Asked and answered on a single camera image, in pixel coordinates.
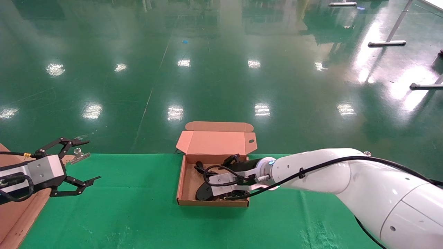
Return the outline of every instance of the green epoxy floor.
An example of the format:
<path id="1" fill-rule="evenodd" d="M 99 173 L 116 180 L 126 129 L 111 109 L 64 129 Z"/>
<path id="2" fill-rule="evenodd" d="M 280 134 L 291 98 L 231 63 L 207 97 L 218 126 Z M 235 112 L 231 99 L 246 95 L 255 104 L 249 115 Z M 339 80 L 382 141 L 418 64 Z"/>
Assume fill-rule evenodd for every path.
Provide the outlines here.
<path id="1" fill-rule="evenodd" d="M 265 156 L 285 155 L 251 159 Z M 179 206 L 182 159 L 93 154 L 68 166 L 79 179 L 103 178 L 80 196 L 50 198 L 20 249 L 380 249 L 331 194 L 278 189 L 249 208 Z"/>
<path id="2" fill-rule="evenodd" d="M 405 0 L 2 0 L 0 141 L 173 153 L 189 121 L 255 127 L 255 153 L 350 147 L 443 179 L 443 18 Z"/>

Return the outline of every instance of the box lid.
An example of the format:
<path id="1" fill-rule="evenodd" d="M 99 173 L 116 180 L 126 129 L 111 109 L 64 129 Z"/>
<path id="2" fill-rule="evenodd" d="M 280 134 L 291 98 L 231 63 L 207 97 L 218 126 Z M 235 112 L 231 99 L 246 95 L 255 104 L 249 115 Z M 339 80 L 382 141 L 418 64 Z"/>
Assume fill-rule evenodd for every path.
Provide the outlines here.
<path id="1" fill-rule="evenodd" d="M 189 155 L 247 155 L 257 149 L 254 127 L 247 123 L 187 123 L 176 148 Z"/>

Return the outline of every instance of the green table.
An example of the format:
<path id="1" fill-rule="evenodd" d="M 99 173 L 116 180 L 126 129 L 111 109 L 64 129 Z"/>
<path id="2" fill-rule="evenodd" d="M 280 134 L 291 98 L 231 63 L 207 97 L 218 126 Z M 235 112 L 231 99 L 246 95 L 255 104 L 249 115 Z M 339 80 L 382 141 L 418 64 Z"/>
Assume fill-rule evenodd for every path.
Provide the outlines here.
<path id="1" fill-rule="evenodd" d="M 249 208 L 178 206 L 181 160 L 93 154 L 69 165 L 71 176 L 103 178 L 80 196 L 51 198 L 21 249 L 378 248 L 334 195 L 278 189 Z"/>

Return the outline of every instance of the cardboard box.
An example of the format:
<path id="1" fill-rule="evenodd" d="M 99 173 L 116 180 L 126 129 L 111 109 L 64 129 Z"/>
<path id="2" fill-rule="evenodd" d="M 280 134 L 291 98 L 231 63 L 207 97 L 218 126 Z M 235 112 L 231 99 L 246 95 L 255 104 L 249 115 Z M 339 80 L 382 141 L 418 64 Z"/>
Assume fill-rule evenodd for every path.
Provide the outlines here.
<path id="1" fill-rule="evenodd" d="M 177 203 L 185 206 L 234 206 L 248 207 L 249 198 L 243 200 L 198 201 L 197 189 L 204 183 L 203 176 L 195 169 L 195 163 L 201 161 L 204 168 L 220 165 L 235 154 L 240 160 L 248 160 L 247 154 L 257 149 L 254 127 L 247 123 L 200 122 L 193 121 L 182 131 L 177 149 L 184 152 L 180 171 Z"/>
<path id="2" fill-rule="evenodd" d="M 9 151 L 0 144 L 0 151 Z M 68 163 L 74 156 L 65 156 Z M 14 165 L 32 158 L 23 156 L 0 155 L 0 167 Z M 0 205 L 0 249 L 17 249 L 31 229 L 38 215 L 49 199 L 50 189 L 44 189 L 23 202 L 8 202 Z"/>

